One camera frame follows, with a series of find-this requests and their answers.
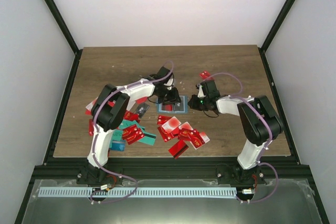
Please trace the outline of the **red card black stripe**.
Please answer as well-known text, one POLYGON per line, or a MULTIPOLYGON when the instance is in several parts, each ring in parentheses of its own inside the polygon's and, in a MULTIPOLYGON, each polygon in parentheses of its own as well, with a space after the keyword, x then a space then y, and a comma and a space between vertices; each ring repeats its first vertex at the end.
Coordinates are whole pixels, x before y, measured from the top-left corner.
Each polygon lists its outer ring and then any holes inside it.
POLYGON ((162 110, 166 113, 174 111, 174 106, 172 104, 162 105, 162 110))

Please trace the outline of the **teal leather card holder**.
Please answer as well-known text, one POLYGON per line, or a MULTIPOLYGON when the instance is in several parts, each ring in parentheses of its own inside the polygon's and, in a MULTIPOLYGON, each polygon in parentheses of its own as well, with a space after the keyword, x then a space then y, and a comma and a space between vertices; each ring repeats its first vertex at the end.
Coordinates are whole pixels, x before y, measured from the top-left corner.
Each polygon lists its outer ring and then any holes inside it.
POLYGON ((181 98, 180 103, 169 105, 158 104, 157 112, 167 114, 186 114, 188 112, 187 96, 181 95, 180 98, 181 98))

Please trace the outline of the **small black card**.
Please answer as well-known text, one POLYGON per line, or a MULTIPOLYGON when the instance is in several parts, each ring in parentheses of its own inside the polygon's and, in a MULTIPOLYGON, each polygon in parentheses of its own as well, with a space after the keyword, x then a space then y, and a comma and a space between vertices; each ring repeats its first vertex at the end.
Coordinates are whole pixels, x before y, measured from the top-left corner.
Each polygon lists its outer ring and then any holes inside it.
POLYGON ((174 111, 176 111, 176 112, 184 112, 185 111, 185 107, 184 107, 183 103, 176 103, 176 104, 174 104, 174 111))

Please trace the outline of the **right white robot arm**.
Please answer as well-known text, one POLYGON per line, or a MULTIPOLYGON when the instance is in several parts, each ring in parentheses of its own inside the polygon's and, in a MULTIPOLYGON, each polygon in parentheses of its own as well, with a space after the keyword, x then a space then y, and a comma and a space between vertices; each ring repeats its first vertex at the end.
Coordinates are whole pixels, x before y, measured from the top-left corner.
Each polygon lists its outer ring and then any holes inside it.
POLYGON ((246 137, 245 145, 232 168, 232 177, 238 183, 248 182, 260 165, 268 146, 284 131, 284 125, 265 95, 241 98, 220 95, 214 80, 205 80, 196 86, 198 94, 191 96, 187 105, 198 111, 239 116, 246 137))

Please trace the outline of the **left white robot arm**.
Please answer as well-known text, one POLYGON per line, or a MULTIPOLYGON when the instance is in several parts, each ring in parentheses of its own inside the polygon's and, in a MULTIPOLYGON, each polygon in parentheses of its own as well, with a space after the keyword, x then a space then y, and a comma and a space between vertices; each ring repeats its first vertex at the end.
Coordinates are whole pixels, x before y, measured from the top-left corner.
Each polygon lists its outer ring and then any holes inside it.
POLYGON ((102 166, 108 161, 113 131, 137 100, 152 96, 156 96, 158 103, 164 105, 181 101, 175 87, 173 69, 161 67, 157 73, 134 83, 117 87, 107 84, 102 89, 91 109, 93 140, 87 156, 87 161, 92 166, 88 176, 95 184, 102 184, 107 178, 107 170, 102 166))

